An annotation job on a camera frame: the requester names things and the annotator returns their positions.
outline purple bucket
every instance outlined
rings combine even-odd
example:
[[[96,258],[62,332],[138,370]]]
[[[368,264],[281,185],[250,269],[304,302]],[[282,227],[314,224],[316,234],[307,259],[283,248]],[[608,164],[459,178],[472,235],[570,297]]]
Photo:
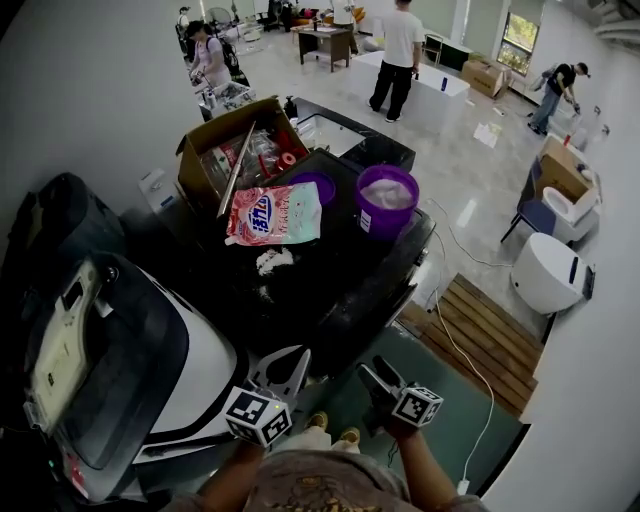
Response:
[[[372,204],[360,192],[378,180],[393,180],[403,184],[413,199],[411,206],[401,210],[387,210]],[[402,228],[411,220],[411,215],[420,198],[420,187],[413,176],[392,165],[375,165],[366,169],[356,183],[356,203],[360,208],[358,224],[374,240],[392,241],[398,238]]]

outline paper on floor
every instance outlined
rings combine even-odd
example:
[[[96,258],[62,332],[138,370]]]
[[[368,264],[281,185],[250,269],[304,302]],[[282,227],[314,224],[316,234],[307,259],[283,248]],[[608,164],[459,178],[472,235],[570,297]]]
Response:
[[[494,123],[482,124],[479,123],[473,134],[474,139],[478,139],[483,144],[486,144],[491,149],[496,147],[498,142],[498,136],[502,132],[502,127]]]

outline black pants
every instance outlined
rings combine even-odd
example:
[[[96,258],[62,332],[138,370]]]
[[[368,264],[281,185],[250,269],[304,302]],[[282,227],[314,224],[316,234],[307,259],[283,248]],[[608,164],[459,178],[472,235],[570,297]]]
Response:
[[[409,97],[412,72],[413,68],[401,68],[400,66],[393,66],[382,61],[382,67],[380,68],[380,74],[378,75],[378,83],[376,84],[376,91],[369,100],[373,110],[376,112],[380,110],[384,100],[387,99],[389,88],[391,87],[391,84],[393,84],[393,91],[391,92],[391,108],[389,108],[387,118],[394,121],[398,119],[400,117],[400,112],[402,112],[402,106]]]

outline window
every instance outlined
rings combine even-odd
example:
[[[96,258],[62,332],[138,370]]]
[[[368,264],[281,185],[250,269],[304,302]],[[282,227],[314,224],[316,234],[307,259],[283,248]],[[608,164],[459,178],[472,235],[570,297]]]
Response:
[[[498,62],[509,66],[523,76],[526,75],[538,38],[538,28],[535,23],[509,13]]]

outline person in white t-shirt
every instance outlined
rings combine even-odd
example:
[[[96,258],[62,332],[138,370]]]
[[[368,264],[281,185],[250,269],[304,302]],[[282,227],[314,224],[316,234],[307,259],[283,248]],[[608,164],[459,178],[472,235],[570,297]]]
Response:
[[[355,3],[353,0],[331,0],[333,9],[333,26],[344,28],[351,31],[351,54],[358,55],[358,44],[353,34],[353,9]]]
[[[383,20],[384,59],[369,106],[378,112],[393,84],[388,123],[400,119],[411,90],[412,75],[420,69],[424,28],[422,22],[409,12],[410,5],[411,0],[396,0],[397,9]]]

